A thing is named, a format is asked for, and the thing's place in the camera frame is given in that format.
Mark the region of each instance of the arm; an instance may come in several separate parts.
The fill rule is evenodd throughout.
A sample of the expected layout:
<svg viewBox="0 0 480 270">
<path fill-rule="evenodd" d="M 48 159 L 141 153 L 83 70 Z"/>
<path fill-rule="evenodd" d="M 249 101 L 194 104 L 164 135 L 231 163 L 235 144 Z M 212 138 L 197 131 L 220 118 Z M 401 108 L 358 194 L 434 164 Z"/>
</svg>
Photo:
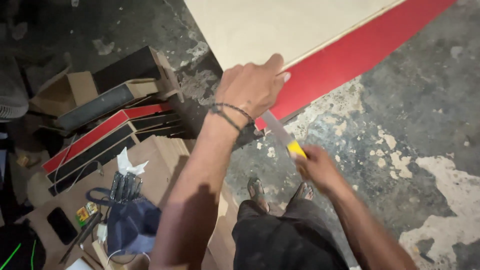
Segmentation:
<svg viewBox="0 0 480 270">
<path fill-rule="evenodd" d="M 259 117 L 275 102 L 289 74 L 277 75 L 283 58 L 273 55 L 264 65 L 237 65 L 223 73 L 215 99 Z M 240 128 L 248 119 L 223 108 Z M 239 131 L 223 117 L 209 112 L 187 164 L 163 209 L 152 250 L 150 269 L 185 265 L 200 269 L 208 240 L 215 228 L 218 201 Z"/>
<path fill-rule="evenodd" d="M 372 216 L 350 185 L 336 170 L 328 153 L 321 147 L 306 146 L 308 159 L 296 157 L 306 177 L 332 202 L 350 248 L 361 268 L 412 270 L 415 263 L 397 241 Z"/>
</svg>

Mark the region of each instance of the black phone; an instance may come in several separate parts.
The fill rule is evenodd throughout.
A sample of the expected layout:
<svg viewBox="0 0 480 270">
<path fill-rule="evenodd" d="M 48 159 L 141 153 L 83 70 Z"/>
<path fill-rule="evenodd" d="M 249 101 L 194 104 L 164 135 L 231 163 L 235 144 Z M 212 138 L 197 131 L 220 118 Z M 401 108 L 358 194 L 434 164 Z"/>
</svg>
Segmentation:
<svg viewBox="0 0 480 270">
<path fill-rule="evenodd" d="M 78 235 L 77 230 L 60 207 L 48 214 L 47 221 L 64 245 L 70 244 Z"/>
</svg>

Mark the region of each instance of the white tissue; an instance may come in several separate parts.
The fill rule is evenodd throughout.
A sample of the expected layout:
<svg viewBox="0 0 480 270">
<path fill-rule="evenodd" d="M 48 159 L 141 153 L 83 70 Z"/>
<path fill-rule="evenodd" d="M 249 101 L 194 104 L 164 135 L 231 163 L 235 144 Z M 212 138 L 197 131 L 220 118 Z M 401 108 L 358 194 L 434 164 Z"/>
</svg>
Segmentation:
<svg viewBox="0 0 480 270">
<path fill-rule="evenodd" d="M 142 163 L 137 166 L 133 166 L 130 161 L 128 160 L 127 156 L 127 148 L 125 147 L 122 152 L 117 156 L 117 162 L 119 165 L 119 172 L 122 175 L 126 175 L 128 172 L 131 172 L 135 175 L 139 175 L 141 173 L 144 173 L 144 167 L 147 165 L 148 161 L 145 161 L 145 163 Z"/>
</svg>

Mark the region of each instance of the foot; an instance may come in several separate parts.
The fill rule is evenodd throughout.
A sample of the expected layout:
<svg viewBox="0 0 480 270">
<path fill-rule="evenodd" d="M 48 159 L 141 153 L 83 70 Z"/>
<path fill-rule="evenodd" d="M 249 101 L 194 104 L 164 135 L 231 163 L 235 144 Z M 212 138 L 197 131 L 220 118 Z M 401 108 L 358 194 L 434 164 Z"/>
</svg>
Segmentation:
<svg viewBox="0 0 480 270">
<path fill-rule="evenodd" d="M 270 211 L 270 206 L 265 200 L 264 188 L 258 178 L 251 178 L 248 182 L 248 192 L 250 193 L 250 199 L 253 200 L 263 209 L 266 213 Z"/>
<path fill-rule="evenodd" d="M 307 199 L 311 201 L 313 199 L 313 190 L 306 182 L 302 182 L 292 199 Z"/>
</svg>

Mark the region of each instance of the person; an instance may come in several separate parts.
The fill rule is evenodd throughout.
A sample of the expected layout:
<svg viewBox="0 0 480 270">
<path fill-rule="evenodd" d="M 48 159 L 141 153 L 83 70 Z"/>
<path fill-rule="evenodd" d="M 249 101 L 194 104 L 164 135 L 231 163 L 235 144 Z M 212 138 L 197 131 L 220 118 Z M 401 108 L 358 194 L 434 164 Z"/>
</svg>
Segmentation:
<svg viewBox="0 0 480 270">
<path fill-rule="evenodd" d="M 263 65 L 237 65 L 223 73 L 216 103 L 163 209 L 150 269 L 200 269 L 215 228 L 233 145 L 240 130 L 275 103 L 291 76 L 281 73 L 282 66 L 282 56 L 274 54 Z M 307 158 L 293 158 L 305 179 L 332 202 L 361 268 L 416 269 L 407 252 L 357 198 L 328 153 L 318 146 L 303 146 L 303 150 Z M 306 183 L 282 217 L 268 215 L 259 179 L 250 179 L 248 189 L 252 199 L 239 206 L 232 232 L 235 269 L 348 269 Z"/>
</svg>

